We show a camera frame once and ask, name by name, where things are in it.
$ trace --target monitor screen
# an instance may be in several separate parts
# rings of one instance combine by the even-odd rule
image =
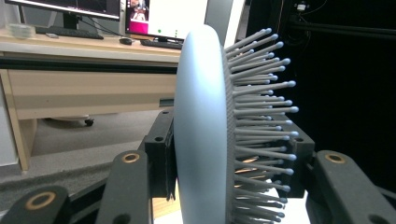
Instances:
[[[126,1],[126,34],[183,40],[205,23],[207,0]]]
[[[6,0],[6,3],[113,21],[120,20],[120,0]]]

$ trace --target pink image on screen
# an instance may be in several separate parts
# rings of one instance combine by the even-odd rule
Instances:
[[[147,21],[131,20],[129,31],[146,35],[149,32],[149,23]]]

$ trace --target keyboard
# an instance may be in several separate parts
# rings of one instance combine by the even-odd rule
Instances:
[[[58,26],[51,26],[51,27],[39,27],[35,28],[36,34],[55,34],[61,36],[71,36],[71,37],[78,37],[78,38],[89,38],[89,39],[104,39],[101,35],[90,33],[86,30],[73,30],[73,29],[66,29],[63,27]]]
[[[158,42],[152,40],[140,40],[140,44],[148,47],[163,48],[163,49],[181,49],[182,44],[172,42]]]

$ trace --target brass ring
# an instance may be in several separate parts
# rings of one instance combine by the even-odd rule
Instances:
[[[346,163],[347,162],[343,157],[341,157],[340,155],[337,155],[337,154],[326,154],[325,158],[328,161],[332,161],[334,163],[342,164],[342,163]]]
[[[56,196],[56,194],[51,191],[39,193],[39,194],[33,196],[32,198],[30,198],[29,201],[27,201],[25,207],[28,210],[36,210],[36,209],[43,208],[43,207],[49,205],[50,203],[52,203],[52,201],[55,199],[55,196]],[[48,198],[44,202],[35,204],[35,200],[38,198],[41,198],[41,197],[48,197]]]
[[[129,153],[129,154],[126,154],[125,156],[123,156],[122,160],[124,162],[131,163],[131,162],[135,162],[135,161],[139,160],[139,158],[140,158],[139,154]]]

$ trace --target mouse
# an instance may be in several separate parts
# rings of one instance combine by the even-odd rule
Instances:
[[[132,42],[134,42],[134,41],[131,38],[122,37],[120,39],[120,43],[123,45],[132,45]]]

